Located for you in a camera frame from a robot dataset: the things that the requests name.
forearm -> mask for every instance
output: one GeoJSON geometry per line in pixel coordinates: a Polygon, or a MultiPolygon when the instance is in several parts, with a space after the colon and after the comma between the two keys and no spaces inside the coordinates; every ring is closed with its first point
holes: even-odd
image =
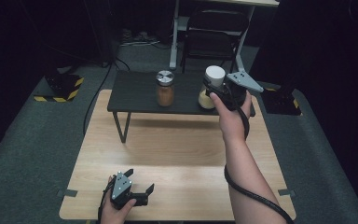
{"type": "MultiPolygon", "coordinates": [[[[227,170],[239,186],[278,204],[269,184],[255,163],[246,142],[242,139],[225,140],[227,170]]],[[[284,223],[275,211],[229,187],[229,195],[237,223],[284,223]]]]}

glass jar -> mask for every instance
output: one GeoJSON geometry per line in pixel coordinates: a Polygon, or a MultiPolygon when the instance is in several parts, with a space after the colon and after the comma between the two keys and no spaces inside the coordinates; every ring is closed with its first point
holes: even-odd
{"type": "Polygon", "coordinates": [[[156,96],[157,102],[161,106],[169,106],[173,103],[173,78],[174,75],[170,71],[160,71],[156,76],[156,96]]]}
{"type": "MultiPolygon", "coordinates": [[[[211,85],[219,88],[224,81],[226,76],[226,71],[216,65],[212,65],[206,68],[205,70],[205,77],[207,77],[211,81],[211,85]]],[[[206,95],[206,87],[202,84],[200,95],[199,95],[199,104],[204,109],[213,109],[214,104],[212,99],[206,95]]]]}

black cable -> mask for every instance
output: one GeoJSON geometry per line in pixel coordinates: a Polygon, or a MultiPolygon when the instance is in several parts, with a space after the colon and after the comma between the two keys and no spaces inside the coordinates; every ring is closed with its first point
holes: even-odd
{"type": "Polygon", "coordinates": [[[112,186],[114,185],[115,181],[116,181],[116,176],[113,175],[112,180],[109,183],[107,183],[106,188],[103,190],[103,197],[101,198],[100,207],[98,208],[98,219],[97,219],[96,224],[101,223],[101,217],[102,217],[102,214],[103,214],[103,201],[104,201],[104,198],[106,196],[107,191],[112,188],[112,186]]]}
{"type": "MultiPolygon", "coordinates": [[[[122,60],[120,60],[118,57],[116,57],[116,60],[118,60],[119,62],[121,62],[121,63],[124,63],[122,60]]],[[[126,64],[126,63],[124,63],[124,65],[126,65],[126,67],[129,69],[129,71],[130,71],[130,67],[126,64]]]]}
{"type": "Polygon", "coordinates": [[[233,104],[235,105],[235,109],[238,111],[238,113],[241,116],[241,120],[242,120],[242,124],[243,124],[243,128],[245,129],[245,139],[248,137],[249,134],[249,130],[251,128],[251,125],[249,124],[249,120],[248,117],[246,117],[245,113],[243,113],[243,110],[241,109],[241,107],[238,105],[237,101],[234,99],[234,96],[232,95],[231,89],[229,88],[229,86],[225,85],[228,94],[231,98],[231,101],[233,102],[233,104]]]}
{"type": "Polygon", "coordinates": [[[228,184],[234,188],[237,192],[248,196],[251,199],[254,199],[264,205],[266,205],[267,207],[271,208],[272,210],[274,210],[275,212],[277,212],[279,215],[281,215],[287,223],[294,223],[294,221],[290,218],[290,216],[283,210],[280,208],[279,205],[277,205],[276,203],[273,203],[272,201],[258,195],[255,193],[252,193],[251,191],[247,190],[247,189],[243,189],[240,186],[238,186],[229,176],[228,174],[228,170],[227,170],[227,166],[225,166],[225,179],[228,182],[228,184]]]}
{"type": "MultiPolygon", "coordinates": [[[[245,139],[246,139],[249,134],[249,129],[250,129],[248,117],[246,117],[245,113],[243,112],[241,107],[238,105],[237,101],[234,100],[234,96],[232,95],[231,89],[228,86],[226,86],[226,87],[227,87],[228,93],[231,97],[231,101],[233,102],[236,110],[238,111],[238,113],[241,116],[242,123],[243,123],[244,129],[245,129],[245,139]]],[[[266,205],[267,207],[271,208],[272,210],[277,212],[279,215],[281,215],[286,220],[287,223],[294,223],[294,221],[290,218],[290,216],[283,209],[281,209],[280,206],[277,205],[276,203],[273,203],[272,201],[270,201],[258,194],[255,194],[247,189],[243,189],[242,187],[238,186],[229,176],[226,165],[225,165],[225,179],[228,182],[228,184],[232,188],[234,188],[237,192],[239,192],[245,196],[248,196],[249,198],[254,199],[254,200],[266,205]]]]}
{"type": "Polygon", "coordinates": [[[86,115],[85,115],[85,117],[84,117],[84,119],[83,119],[83,135],[86,135],[86,120],[87,120],[87,115],[88,115],[89,112],[90,112],[90,108],[91,108],[92,102],[94,102],[95,97],[97,96],[98,92],[100,92],[101,86],[102,86],[102,85],[104,84],[104,82],[106,81],[106,78],[107,78],[107,76],[109,75],[109,72],[110,72],[110,69],[111,69],[111,68],[112,68],[112,64],[110,63],[109,69],[107,70],[107,73],[106,73],[106,75],[105,75],[103,81],[101,82],[100,87],[98,87],[98,90],[95,92],[94,96],[92,97],[91,102],[89,103],[89,107],[87,108],[86,115]]]}
{"type": "MultiPolygon", "coordinates": [[[[89,24],[91,25],[91,30],[92,30],[92,33],[94,34],[94,38],[95,38],[96,40],[98,40],[98,36],[97,36],[97,33],[95,33],[95,27],[94,27],[94,24],[93,24],[93,22],[92,22],[92,17],[91,17],[91,15],[90,15],[89,8],[87,7],[86,0],[83,0],[83,4],[84,4],[84,8],[85,8],[86,11],[87,11],[87,15],[89,16],[89,24]]],[[[99,42],[99,41],[96,41],[96,45],[97,45],[98,51],[100,52],[100,56],[102,56],[102,55],[103,55],[103,51],[101,50],[100,42],[99,42]]]]}
{"type": "Polygon", "coordinates": [[[22,7],[22,10],[26,16],[26,18],[28,19],[28,21],[31,23],[32,27],[34,28],[34,31],[36,32],[37,36],[38,36],[38,39],[40,41],[40,43],[46,47],[48,47],[49,49],[53,49],[61,54],[64,54],[66,56],[69,56],[69,57],[72,57],[72,58],[76,58],[78,60],[81,60],[81,61],[84,61],[84,62],[88,62],[88,63],[96,63],[96,64],[101,64],[99,62],[95,62],[93,60],[90,60],[90,59],[85,59],[85,58],[82,58],[82,57],[79,57],[79,56],[76,56],[74,54],[71,54],[71,53],[68,53],[68,52],[65,52],[63,50],[60,50],[60,49],[56,49],[54,47],[52,47],[51,45],[49,45],[47,42],[45,42],[45,40],[42,38],[41,34],[39,33],[39,30],[37,29],[36,27],[36,24],[34,23],[34,21],[32,20],[31,18],[31,15],[29,14],[26,6],[24,5],[24,3],[22,2],[22,0],[20,0],[20,5],[22,7]]]}

white bottle cap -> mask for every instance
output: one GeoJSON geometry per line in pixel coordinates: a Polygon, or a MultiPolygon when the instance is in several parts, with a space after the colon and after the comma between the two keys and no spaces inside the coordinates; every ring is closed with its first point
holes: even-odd
{"type": "Polygon", "coordinates": [[[205,75],[211,80],[211,84],[219,87],[223,84],[226,72],[223,68],[212,65],[206,68],[205,75]]]}

yellow and black striped tape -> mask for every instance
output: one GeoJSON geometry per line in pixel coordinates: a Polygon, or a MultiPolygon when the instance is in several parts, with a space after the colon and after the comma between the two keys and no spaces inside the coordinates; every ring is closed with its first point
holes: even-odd
{"type": "Polygon", "coordinates": [[[43,95],[34,95],[34,99],[38,102],[58,102],[58,103],[65,103],[73,101],[75,96],[79,91],[80,85],[83,83],[84,78],[81,77],[77,80],[74,85],[74,88],[69,92],[68,96],[43,96],[43,95]]]}

